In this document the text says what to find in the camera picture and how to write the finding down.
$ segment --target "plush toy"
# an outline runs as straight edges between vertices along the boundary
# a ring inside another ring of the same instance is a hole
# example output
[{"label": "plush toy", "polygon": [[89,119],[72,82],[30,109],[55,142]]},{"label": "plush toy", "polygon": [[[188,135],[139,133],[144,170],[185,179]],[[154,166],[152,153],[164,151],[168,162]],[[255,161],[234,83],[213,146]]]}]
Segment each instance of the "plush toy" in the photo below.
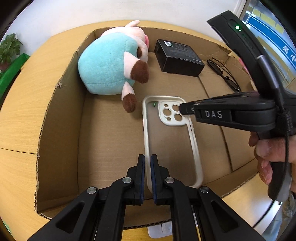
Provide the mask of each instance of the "plush toy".
[{"label": "plush toy", "polygon": [[116,95],[121,93],[124,109],[135,110],[137,99],[132,88],[135,81],[149,79],[147,65],[149,40],[136,27],[140,21],[125,27],[111,28],[93,41],[78,60],[80,77],[92,94]]}]

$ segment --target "plush toy leg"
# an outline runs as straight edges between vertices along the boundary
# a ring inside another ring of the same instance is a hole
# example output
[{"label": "plush toy leg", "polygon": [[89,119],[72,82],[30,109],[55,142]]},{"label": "plush toy leg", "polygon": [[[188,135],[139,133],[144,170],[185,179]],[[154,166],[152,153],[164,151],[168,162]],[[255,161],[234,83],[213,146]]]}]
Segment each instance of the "plush toy leg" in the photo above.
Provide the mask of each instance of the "plush toy leg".
[{"label": "plush toy leg", "polygon": [[149,79],[148,64],[139,60],[129,52],[124,52],[124,77],[140,83],[147,83]]},{"label": "plush toy leg", "polygon": [[127,113],[134,112],[137,106],[137,99],[133,88],[128,82],[124,83],[121,93],[122,105]]}]

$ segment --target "silver bolt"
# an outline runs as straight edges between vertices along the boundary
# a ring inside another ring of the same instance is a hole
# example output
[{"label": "silver bolt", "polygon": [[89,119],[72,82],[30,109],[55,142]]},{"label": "silver bolt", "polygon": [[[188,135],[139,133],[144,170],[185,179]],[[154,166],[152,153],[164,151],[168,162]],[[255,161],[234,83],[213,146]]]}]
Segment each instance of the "silver bolt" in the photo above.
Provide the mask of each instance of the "silver bolt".
[{"label": "silver bolt", "polygon": [[88,189],[87,189],[87,193],[88,193],[88,194],[94,194],[94,193],[96,193],[96,188],[94,188],[94,187],[90,187],[90,188],[88,188]]},{"label": "silver bolt", "polygon": [[124,178],[122,179],[122,181],[123,181],[124,183],[130,183],[130,182],[131,182],[131,178],[130,178],[130,177],[124,177]]},{"label": "silver bolt", "polygon": [[172,177],[167,177],[167,178],[165,179],[165,182],[166,182],[166,183],[173,183],[173,182],[174,182],[174,179],[173,179]]},{"label": "silver bolt", "polygon": [[210,190],[210,189],[209,189],[207,186],[202,186],[202,187],[200,187],[200,191],[201,191],[202,193],[208,193],[209,190]]}]

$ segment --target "human hand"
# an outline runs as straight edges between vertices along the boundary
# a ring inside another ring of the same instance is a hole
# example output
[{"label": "human hand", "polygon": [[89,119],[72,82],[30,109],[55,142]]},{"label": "human hand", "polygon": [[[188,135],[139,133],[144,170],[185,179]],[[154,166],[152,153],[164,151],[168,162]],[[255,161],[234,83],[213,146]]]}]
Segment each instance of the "human hand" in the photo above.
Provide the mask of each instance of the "human hand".
[{"label": "human hand", "polygon": [[[272,178],[270,162],[285,162],[285,139],[272,138],[259,140],[256,132],[251,132],[249,146],[256,146],[255,158],[258,160],[258,171],[261,180],[269,185]],[[289,139],[289,162],[292,163],[291,191],[296,193],[296,135]]]}]

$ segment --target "flower pot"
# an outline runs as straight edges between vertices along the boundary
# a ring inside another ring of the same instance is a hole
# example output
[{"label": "flower pot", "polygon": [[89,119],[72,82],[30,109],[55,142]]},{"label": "flower pot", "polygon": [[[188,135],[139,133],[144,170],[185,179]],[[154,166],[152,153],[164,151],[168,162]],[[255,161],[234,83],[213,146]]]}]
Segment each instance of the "flower pot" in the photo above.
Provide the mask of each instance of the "flower pot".
[{"label": "flower pot", "polygon": [[0,71],[4,72],[9,66],[10,66],[10,63],[8,62],[4,62],[3,64],[0,64]]}]

